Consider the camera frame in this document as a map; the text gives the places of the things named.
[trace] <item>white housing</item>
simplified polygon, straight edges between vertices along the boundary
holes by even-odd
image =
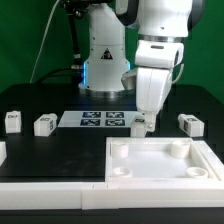
[[[192,0],[140,0],[139,34],[160,37],[187,37]]]
[[[79,87],[92,93],[124,91],[121,77],[130,67],[125,58],[125,27],[107,4],[91,6],[89,17],[90,55]]]

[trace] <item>green wall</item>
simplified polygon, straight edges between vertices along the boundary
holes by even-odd
[[[30,80],[44,29],[55,0],[0,0],[0,92]],[[185,40],[185,71],[179,83],[205,87],[224,103],[223,0],[207,0],[201,22]],[[77,22],[84,58],[88,57],[87,18]],[[133,63],[137,32],[127,29],[127,58]],[[36,78],[72,63],[65,11],[57,8]]]

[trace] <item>small white block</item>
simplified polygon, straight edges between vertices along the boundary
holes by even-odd
[[[180,114],[178,116],[179,128],[190,137],[202,137],[204,135],[204,123],[193,115]]]
[[[48,137],[57,127],[56,114],[43,114],[34,122],[34,135]]]
[[[145,134],[145,118],[144,116],[136,116],[131,123],[131,137],[144,138]]]
[[[6,133],[19,133],[21,132],[21,112],[12,111],[7,112],[5,117],[5,131]]]
[[[6,157],[7,157],[7,154],[6,154],[5,142],[0,142],[0,166],[3,164]]]

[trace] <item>white platform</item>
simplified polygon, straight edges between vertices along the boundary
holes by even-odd
[[[59,128],[130,128],[135,111],[65,111]]]
[[[171,155],[176,140],[188,157]],[[190,178],[192,166],[208,176]],[[108,138],[105,173],[103,183],[1,183],[0,209],[224,207],[224,166],[203,141]]]

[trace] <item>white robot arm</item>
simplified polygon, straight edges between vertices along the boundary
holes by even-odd
[[[181,38],[199,21],[203,7],[203,0],[116,1],[120,21],[139,28],[136,106],[145,114],[146,132],[155,130],[156,116],[171,89],[173,68],[183,59]]]

